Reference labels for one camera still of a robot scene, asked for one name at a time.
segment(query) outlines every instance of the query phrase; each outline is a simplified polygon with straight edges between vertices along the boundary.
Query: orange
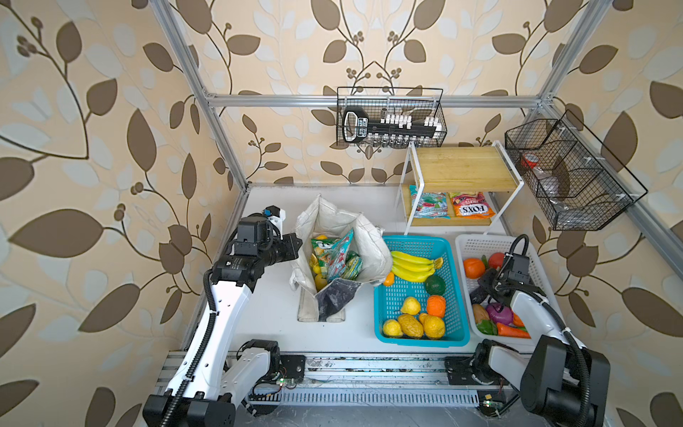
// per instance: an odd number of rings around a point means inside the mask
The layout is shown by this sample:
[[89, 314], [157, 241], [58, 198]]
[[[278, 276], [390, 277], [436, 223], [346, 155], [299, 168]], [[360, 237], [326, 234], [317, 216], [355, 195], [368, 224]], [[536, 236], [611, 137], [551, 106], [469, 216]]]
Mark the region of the orange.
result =
[[427, 314], [443, 318], [446, 315], [446, 298], [432, 295], [427, 298]]
[[482, 260], [468, 258], [462, 263], [465, 267], [465, 275], [468, 279], [479, 279], [486, 272]]

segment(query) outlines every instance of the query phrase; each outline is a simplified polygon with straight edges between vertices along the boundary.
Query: snack bag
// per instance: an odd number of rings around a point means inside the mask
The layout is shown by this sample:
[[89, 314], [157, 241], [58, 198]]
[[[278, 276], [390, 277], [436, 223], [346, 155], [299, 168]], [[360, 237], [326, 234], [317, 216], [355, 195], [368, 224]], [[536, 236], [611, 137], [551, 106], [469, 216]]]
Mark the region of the snack bag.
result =
[[486, 219], [496, 215], [486, 203], [486, 198], [481, 191], [476, 194], [450, 193], [449, 195], [457, 217]]
[[[410, 186], [410, 198], [415, 203], [417, 187]], [[448, 218], [448, 197], [443, 193], [422, 193], [415, 218]]]

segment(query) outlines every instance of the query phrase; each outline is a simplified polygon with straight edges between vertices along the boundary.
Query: blue plastic basket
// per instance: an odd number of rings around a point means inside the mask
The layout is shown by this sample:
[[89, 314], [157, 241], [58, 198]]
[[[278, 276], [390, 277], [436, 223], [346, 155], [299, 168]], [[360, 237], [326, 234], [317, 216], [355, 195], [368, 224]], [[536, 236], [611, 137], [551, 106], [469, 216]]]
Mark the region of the blue plastic basket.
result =
[[421, 256], [431, 260], [443, 257], [443, 267], [436, 274], [446, 282], [446, 334], [440, 340], [423, 338], [387, 338], [382, 335], [382, 325], [388, 319], [395, 319], [401, 313], [401, 306], [406, 297], [415, 297], [422, 307], [426, 307], [429, 294], [424, 284], [413, 283], [396, 277], [392, 286], [375, 288], [375, 336], [381, 342], [400, 346], [418, 347], [461, 347], [469, 342], [469, 327], [465, 311], [458, 274], [453, 259], [453, 252], [448, 240], [441, 237], [427, 236], [385, 236], [390, 251], [401, 251], [410, 255]]

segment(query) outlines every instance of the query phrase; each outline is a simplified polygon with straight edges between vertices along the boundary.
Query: green pepper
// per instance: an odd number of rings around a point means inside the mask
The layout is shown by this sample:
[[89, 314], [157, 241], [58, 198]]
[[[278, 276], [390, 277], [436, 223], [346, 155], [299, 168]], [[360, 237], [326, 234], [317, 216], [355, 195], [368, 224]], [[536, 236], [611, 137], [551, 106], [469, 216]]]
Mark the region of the green pepper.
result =
[[498, 335], [496, 325], [490, 320], [482, 320], [477, 323], [477, 329], [479, 329], [479, 332], [485, 333], [486, 335]]

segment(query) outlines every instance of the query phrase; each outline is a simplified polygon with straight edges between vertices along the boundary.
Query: carrot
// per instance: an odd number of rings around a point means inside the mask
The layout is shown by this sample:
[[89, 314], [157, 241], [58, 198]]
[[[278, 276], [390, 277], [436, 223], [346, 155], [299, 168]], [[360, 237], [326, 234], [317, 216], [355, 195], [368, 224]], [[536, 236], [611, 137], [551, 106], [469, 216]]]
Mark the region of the carrot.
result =
[[497, 322], [496, 326], [498, 327], [498, 336], [513, 338], [531, 338], [531, 335], [529, 335], [528, 332], [524, 332], [520, 329], [503, 325], [500, 322]]
[[512, 313], [512, 324], [517, 327], [524, 326], [524, 322], [522, 322], [522, 319], [520, 319], [519, 316], [517, 316], [517, 314], [515, 313]]

